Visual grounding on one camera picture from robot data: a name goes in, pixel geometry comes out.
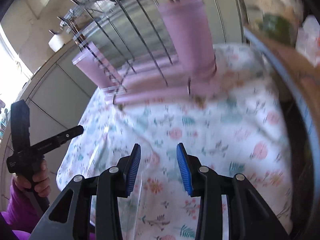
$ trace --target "purple sleeve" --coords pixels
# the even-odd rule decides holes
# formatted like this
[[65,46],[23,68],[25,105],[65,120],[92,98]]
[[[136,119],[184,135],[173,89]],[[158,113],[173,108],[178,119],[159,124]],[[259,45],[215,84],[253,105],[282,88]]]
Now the purple sleeve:
[[30,200],[17,188],[12,180],[11,198],[6,212],[1,212],[12,230],[31,233],[39,221]]

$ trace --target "cabinet door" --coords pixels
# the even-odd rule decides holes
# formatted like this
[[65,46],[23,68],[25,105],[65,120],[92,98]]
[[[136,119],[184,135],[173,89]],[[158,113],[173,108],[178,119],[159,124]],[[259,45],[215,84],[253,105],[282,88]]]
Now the cabinet door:
[[[66,130],[61,124],[55,121],[47,113],[36,106],[32,101],[30,108],[30,144],[34,145],[42,140]],[[70,141],[61,145],[59,148],[44,155],[50,172],[57,174],[61,162],[68,150]]]
[[89,97],[91,97],[97,86],[72,63],[72,59],[79,52],[79,48],[73,46],[57,61],[57,64]]
[[78,125],[90,98],[59,66],[53,68],[31,100],[70,129]]

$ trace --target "plastic bag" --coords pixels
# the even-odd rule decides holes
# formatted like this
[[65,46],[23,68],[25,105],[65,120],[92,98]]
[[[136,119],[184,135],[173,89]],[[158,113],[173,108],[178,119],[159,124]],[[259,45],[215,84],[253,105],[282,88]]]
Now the plastic bag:
[[309,15],[298,30],[296,50],[314,66],[320,65],[320,25]]

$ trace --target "wire dish rack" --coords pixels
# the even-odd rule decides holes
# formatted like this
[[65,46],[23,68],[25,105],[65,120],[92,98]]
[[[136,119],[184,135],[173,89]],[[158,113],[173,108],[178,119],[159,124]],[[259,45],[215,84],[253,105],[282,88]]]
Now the wire dish rack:
[[[105,90],[112,103],[117,96],[129,94],[126,80],[132,75],[157,71],[163,86],[169,88],[174,81],[167,80],[164,71],[178,63],[175,47],[157,10],[167,0],[72,0],[75,7],[61,21],[74,34],[74,41],[82,52],[87,51],[100,69],[110,77],[113,86]],[[244,42],[243,24],[247,22],[241,0],[203,0],[214,43]],[[83,30],[76,24],[77,17],[86,13],[92,23]],[[83,54],[73,63],[77,64]],[[147,66],[135,66],[147,62]],[[216,72],[213,66],[212,75]],[[184,91],[191,96],[190,76]]]

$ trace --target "floral tablecloth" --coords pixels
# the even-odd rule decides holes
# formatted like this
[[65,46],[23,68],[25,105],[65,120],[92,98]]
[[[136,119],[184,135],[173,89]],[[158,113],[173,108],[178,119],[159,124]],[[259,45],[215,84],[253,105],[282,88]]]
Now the floral tablecloth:
[[[151,98],[122,111],[96,90],[57,174],[62,190],[76,174],[97,176],[141,145],[134,191],[119,198],[124,239],[193,239],[199,198],[184,191],[176,146],[218,174],[243,173],[290,232],[291,153],[278,93],[261,55],[242,44],[216,45],[220,93],[204,100]],[[228,239],[226,198],[223,237]],[[95,203],[91,222],[95,223]]]

